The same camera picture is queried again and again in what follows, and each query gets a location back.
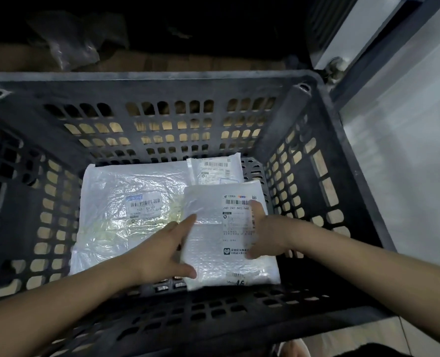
black plastic crate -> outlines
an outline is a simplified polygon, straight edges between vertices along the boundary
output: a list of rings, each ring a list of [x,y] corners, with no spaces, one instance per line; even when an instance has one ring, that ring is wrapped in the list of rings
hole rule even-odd
[[[310,71],[0,73],[0,299],[68,274],[89,163],[235,152],[270,213],[394,249]],[[309,258],[277,261],[281,286],[133,289],[42,355],[225,355],[391,315]]]

white package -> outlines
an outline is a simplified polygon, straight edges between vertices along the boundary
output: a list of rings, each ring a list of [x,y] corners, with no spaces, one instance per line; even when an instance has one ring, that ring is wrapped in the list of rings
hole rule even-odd
[[[70,274],[137,246],[179,221],[190,174],[186,161],[86,168]]]
[[[256,199],[267,210],[258,180],[196,185],[184,190],[183,216],[197,214],[181,251],[181,261],[197,271],[197,278],[184,278],[188,290],[281,283],[275,257],[245,258],[256,241],[250,199]]]
[[[243,183],[241,154],[216,158],[187,159],[192,184]]]

left arm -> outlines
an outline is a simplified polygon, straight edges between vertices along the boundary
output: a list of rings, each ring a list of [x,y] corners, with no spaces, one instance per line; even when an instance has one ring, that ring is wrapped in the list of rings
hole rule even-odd
[[[0,302],[0,356],[28,356],[117,292],[172,276],[196,277],[172,256],[195,215],[169,223],[139,246],[93,268]]]

person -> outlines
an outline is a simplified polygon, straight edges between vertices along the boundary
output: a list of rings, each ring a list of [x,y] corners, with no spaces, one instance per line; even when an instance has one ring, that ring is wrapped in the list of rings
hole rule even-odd
[[[336,234],[310,222],[266,216],[250,201],[258,240],[247,258],[288,250],[313,258],[440,342],[440,267]],[[169,223],[129,252],[0,301],[0,357],[32,356],[117,292],[173,277],[195,278],[173,261],[196,216]]]

white wall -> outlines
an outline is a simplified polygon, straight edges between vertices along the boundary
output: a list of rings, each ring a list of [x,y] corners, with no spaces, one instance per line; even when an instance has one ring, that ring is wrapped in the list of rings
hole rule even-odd
[[[340,113],[398,251],[440,264],[440,10]]]

